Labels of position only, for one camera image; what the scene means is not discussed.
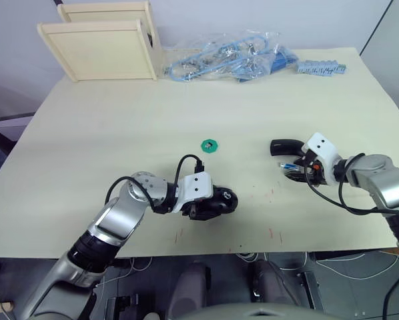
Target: wooden panel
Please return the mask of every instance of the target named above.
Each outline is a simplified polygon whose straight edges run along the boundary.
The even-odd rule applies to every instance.
[[[156,79],[140,20],[39,24],[38,32],[73,80]]]
[[[153,40],[153,47],[160,50],[161,43],[152,19],[151,4],[144,2],[126,3],[77,3],[57,6],[60,18],[64,22],[82,21],[125,21],[139,19],[146,33]]]

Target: plastic bag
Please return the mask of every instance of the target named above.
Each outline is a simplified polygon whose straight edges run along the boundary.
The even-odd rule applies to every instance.
[[[248,31],[237,37],[211,35],[181,43],[167,51],[164,74],[175,81],[234,77],[242,82],[263,77],[297,60],[277,43],[277,37]]]

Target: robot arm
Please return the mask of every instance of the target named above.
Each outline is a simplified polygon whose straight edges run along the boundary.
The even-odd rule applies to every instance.
[[[308,182],[310,186],[311,184],[339,185],[341,203],[334,201],[332,203],[355,214],[382,213],[398,240],[399,248],[399,168],[393,165],[391,158],[385,155],[361,154],[343,159],[335,146],[320,133],[315,133],[301,145],[302,143],[296,140],[271,142],[272,155],[300,156],[294,161],[297,171],[287,170],[286,177]],[[376,208],[363,210],[343,205],[341,186],[345,182],[368,191]]]
[[[214,186],[205,171],[180,179],[175,196],[173,183],[151,173],[124,178],[129,181],[122,185],[119,197],[105,204],[87,231],[56,262],[29,298],[22,319],[88,319],[95,304],[93,288],[148,206],[156,213],[182,210],[190,219],[207,220],[230,213],[238,205],[236,195]]]

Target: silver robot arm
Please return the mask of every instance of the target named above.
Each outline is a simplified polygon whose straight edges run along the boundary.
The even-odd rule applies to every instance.
[[[324,170],[327,185],[349,182],[369,192],[388,222],[399,248],[399,168],[386,155],[358,155],[349,159],[339,156],[337,149],[322,134],[315,133],[302,151],[305,163],[318,160]]]
[[[148,206],[151,205],[156,213],[182,210],[190,219],[206,220],[232,212],[238,204],[236,195],[230,189],[213,186],[205,171],[180,179],[175,196],[173,183],[151,173],[139,172],[131,178],[137,183],[123,184],[119,197],[105,204],[87,231],[42,280],[30,296],[22,320],[88,319],[95,304],[93,288],[140,224]],[[141,188],[147,191],[150,199]],[[223,209],[207,212],[208,207]]]

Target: white wall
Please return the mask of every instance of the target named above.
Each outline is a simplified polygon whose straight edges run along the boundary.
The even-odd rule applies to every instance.
[[[399,108],[399,0],[391,4],[362,59]]]
[[[105,0],[64,0],[65,3]],[[200,33],[279,31],[291,48],[361,50],[389,0],[151,0],[163,45]],[[52,0],[0,0],[0,117],[34,111],[63,72],[36,32]]]
[[[52,0],[0,0],[0,117],[36,111],[63,76],[38,36],[40,21],[59,21]]]

